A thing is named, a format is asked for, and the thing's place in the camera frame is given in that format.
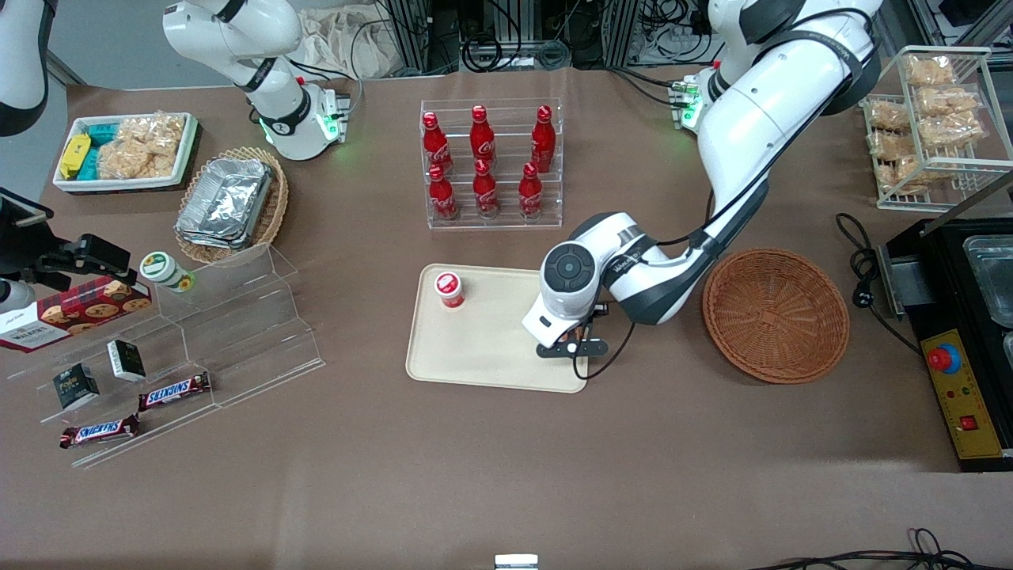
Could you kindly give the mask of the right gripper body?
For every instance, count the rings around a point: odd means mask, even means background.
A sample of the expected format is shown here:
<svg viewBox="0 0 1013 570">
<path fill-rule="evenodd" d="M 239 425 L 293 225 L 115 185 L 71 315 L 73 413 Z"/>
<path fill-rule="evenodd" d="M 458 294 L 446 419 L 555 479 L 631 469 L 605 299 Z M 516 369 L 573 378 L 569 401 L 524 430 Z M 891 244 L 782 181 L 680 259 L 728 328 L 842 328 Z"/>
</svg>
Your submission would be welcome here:
<svg viewBox="0 0 1013 570">
<path fill-rule="evenodd" d="M 71 259 L 72 241 L 56 237 L 50 230 L 3 230 L 1 235 L 1 311 L 21 310 L 36 301 L 33 284 L 58 292 L 71 286 L 71 278 L 40 260 L 55 255 L 60 262 Z"/>
</svg>

